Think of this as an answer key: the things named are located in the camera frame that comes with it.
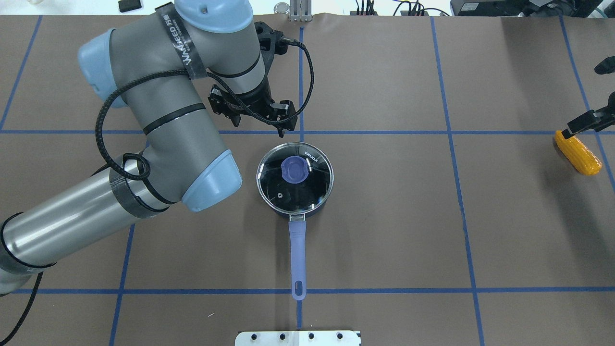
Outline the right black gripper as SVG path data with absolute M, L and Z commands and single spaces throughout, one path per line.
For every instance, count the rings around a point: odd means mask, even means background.
M 615 72 L 615 56 L 606 57 L 594 68 L 594 72 L 599 75 Z M 589 110 L 574 118 L 567 123 L 563 130 L 563 138 L 569 139 L 581 132 L 596 127 L 596 132 L 600 132 L 615 123 L 615 94 L 610 94 L 606 107 L 597 111 Z

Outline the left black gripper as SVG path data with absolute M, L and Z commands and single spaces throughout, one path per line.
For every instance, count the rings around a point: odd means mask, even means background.
M 275 124 L 279 138 L 284 138 L 286 128 L 295 128 L 295 106 L 290 100 L 274 101 L 268 82 L 262 82 L 253 91 L 237 94 L 249 110 L 268 121 L 283 121 Z M 209 104 L 215 114 L 223 114 L 233 126 L 240 124 L 241 116 L 250 114 L 222 86 L 213 85 L 209 92 Z

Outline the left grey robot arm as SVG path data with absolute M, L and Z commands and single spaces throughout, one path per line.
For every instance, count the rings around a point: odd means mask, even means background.
M 78 63 L 101 99 L 94 141 L 102 167 L 1 223 L 1 295 L 127 226 L 182 204 L 203 211 L 242 176 L 194 82 L 234 124 L 248 115 L 280 132 L 294 120 L 272 100 L 271 55 L 283 33 L 255 22 L 248 0 L 172 0 L 84 44 Z

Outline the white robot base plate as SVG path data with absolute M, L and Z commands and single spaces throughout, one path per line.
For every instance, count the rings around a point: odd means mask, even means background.
M 352 330 L 245 331 L 235 346 L 360 346 L 360 332 Z

